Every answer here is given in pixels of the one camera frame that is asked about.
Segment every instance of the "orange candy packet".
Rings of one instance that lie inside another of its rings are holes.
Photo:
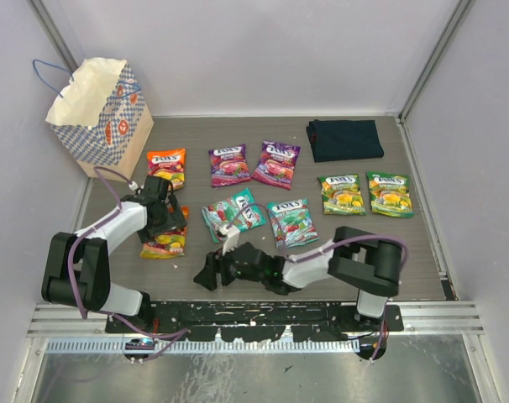
[[[184,187],[186,149],[150,151],[146,154],[146,158],[148,159],[148,175],[171,181],[174,190]]]
[[[181,212],[187,220],[189,218],[189,207],[182,207]],[[140,257],[145,259],[170,259],[184,256],[186,233],[187,227],[156,236],[153,241],[143,243]]]

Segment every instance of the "white cable clip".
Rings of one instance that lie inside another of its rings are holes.
[[[223,255],[227,252],[234,250],[239,241],[239,230],[234,225],[224,224],[218,228],[218,233],[222,237],[226,237],[223,244]]]

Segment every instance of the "white wall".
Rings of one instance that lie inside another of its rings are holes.
[[[126,58],[154,115],[400,112],[456,0],[47,0],[82,57]]]
[[[509,0],[475,3],[408,123],[451,274],[509,396]]]
[[[85,183],[44,121],[55,94],[33,58],[58,62],[27,3],[0,2],[0,403],[15,387],[51,236],[70,229]]]

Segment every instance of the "black mounting plate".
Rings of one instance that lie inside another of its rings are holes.
[[[173,333],[189,327],[186,339],[209,342],[218,329],[221,339],[232,342],[260,342],[281,338],[291,327],[295,342],[346,340],[348,332],[372,332],[379,325],[357,322],[355,304],[340,301],[156,301],[158,333]],[[404,330],[400,307],[387,305],[386,322],[390,332]],[[108,321],[106,333],[131,333],[121,322]]]

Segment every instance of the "candy bag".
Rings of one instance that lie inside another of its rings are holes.
[[[280,248],[283,242],[277,221],[281,223],[282,231],[285,233],[284,241],[287,248],[306,245],[318,239],[311,214],[308,212],[307,199],[270,203],[268,208],[272,212],[270,220],[277,240],[277,248]]]
[[[146,158],[148,159],[148,175],[159,176],[171,181],[175,190],[184,187],[186,149],[150,151]]]
[[[298,145],[264,140],[260,161],[252,178],[258,182],[290,190],[300,150],[301,147]]]
[[[245,144],[226,149],[210,149],[212,187],[249,182],[251,176],[245,161]]]
[[[367,172],[372,212],[391,217],[412,217],[409,176]]]
[[[189,207],[182,207],[181,212],[187,220],[189,218]],[[184,227],[182,230],[169,231],[158,235],[153,241],[143,243],[140,257],[145,259],[169,259],[184,256],[186,233],[187,227]]]
[[[249,189],[245,188],[228,199],[203,207],[202,217],[210,228],[213,242],[221,242],[217,236],[217,230],[221,225],[232,222],[242,208],[254,202],[253,195]],[[257,206],[247,207],[234,221],[234,225],[241,232],[263,224],[265,224],[265,219]]]
[[[365,215],[359,175],[320,176],[324,214]]]

